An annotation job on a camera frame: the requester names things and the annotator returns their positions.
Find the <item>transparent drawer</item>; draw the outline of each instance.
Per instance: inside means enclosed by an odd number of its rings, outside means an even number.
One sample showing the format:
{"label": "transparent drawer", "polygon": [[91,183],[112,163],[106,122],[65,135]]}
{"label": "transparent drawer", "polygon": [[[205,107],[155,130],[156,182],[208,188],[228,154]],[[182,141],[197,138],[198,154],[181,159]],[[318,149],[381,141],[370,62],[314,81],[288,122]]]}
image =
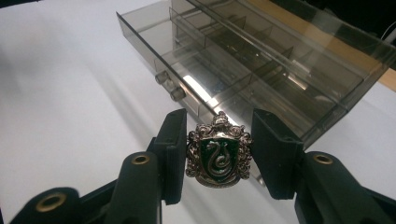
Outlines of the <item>transparent drawer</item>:
{"label": "transparent drawer", "polygon": [[394,47],[287,1],[173,0],[119,19],[157,82],[202,122],[223,110],[249,129],[253,108],[265,109],[305,147],[396,59]]}

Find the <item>white surface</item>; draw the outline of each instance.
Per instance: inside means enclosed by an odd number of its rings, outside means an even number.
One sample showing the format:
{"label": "white surface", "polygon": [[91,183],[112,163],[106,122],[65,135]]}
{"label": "white surface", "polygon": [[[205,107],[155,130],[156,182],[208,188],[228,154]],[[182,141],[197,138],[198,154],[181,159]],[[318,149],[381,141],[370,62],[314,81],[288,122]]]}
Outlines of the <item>white surface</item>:
{"label": "white surface", "polygon": [[[0,9],[0,206],[8,223],[54,187],[84,195],[117,178],[180,105],[124,39],[116,11],[150,1],[47,0]],[[380,84],[310,150],[337,156],[366,187],[396,198],[396,96]],[[189,130],[194,121],[189,118]],[[254,180],[225,190],[186,178],[163,223],[297,223]]]}

